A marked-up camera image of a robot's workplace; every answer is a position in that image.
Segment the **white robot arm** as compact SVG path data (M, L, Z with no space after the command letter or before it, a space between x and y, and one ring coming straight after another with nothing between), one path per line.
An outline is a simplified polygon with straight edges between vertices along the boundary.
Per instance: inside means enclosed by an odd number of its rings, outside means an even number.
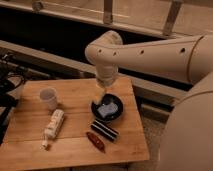
M213 35L124 44L107 31L85 56L103 86L120 68L190 84L167 121L156 171L213 171Z

